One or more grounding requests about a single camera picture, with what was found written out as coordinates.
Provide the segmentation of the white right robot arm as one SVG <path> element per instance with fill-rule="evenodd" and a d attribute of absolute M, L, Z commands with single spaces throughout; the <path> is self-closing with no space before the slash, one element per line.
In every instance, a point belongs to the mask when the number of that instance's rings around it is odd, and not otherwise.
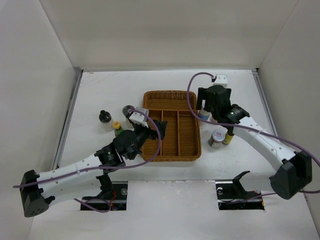
<path fill-rule="evenodd" d="M 197 110 L 210 112 L 229 134 L 240 137 L 259 152 L 275 170 L 269 177 L 270 187 L 289 200 L 312 181 L 312 158 L 297 152 L 263 130 L 250 114 L 230 101 L 232 90 L 222 85 L 198 88 Z"/>

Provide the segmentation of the white bead jar silver lid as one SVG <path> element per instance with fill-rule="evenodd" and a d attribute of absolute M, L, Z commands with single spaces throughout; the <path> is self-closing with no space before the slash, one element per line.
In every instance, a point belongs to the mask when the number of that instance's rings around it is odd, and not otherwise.
<path fill-rule="evenodd" d="M 204 110 L 203 108 L 198 111 L 198 117 L 201 120 L 210 121 L 211 113 L 209 111 Z"/>

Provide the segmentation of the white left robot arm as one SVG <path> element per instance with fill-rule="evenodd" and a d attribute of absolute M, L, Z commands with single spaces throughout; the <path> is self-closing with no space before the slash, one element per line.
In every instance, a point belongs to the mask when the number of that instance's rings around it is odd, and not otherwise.
<path fill-rule="evenodd" d="M 113 190 L 109 173 L 126 169 L 125 161 L 142 154 L 146 140 L 164 139 L 168 122 L 153 120 L 152 124 L 154 129 L 134 124 L 132 130 L 123 130 L 110 144 L 76 163 L 47 172 L 25 172 L 17 186 L 24 216 L 32 218 L 53 205 L 82 197 L 108 199 Z"/>

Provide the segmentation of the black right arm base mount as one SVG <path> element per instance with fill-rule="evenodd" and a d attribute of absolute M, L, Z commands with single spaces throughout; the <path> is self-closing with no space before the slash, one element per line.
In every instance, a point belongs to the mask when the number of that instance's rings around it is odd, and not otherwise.
<path fill-rule="evenodd" d="M 217 204 L 221 211 L 264 210 L 264 202 L 260 191 L 247 191 L 240 180 L 250 171 L 244 171 L 233 179 L 215 182 Z"/>

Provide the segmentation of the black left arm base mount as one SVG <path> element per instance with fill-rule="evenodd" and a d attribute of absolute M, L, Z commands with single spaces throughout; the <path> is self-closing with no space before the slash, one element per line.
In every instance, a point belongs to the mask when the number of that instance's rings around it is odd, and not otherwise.
<path fill-rule="evenodd" d="M 85 196 L 80 201 L 81 211 L 105 213 L 109 211 L 125 211 L 127 209 L 129 183 L 127 181 L 111 181 L 107 178 L 106 189 L 97 196 Z"/>

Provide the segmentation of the red sauce bottle yellow cap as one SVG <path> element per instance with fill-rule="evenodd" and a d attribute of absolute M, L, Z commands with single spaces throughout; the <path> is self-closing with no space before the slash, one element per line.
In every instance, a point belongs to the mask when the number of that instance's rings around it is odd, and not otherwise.
<path fill-rule="evenodd" d="M 119 121 L 114 121 L 112 124 L 114 135 L 115 137 L 118 137 L 123 132 L 123 127 Z"/>

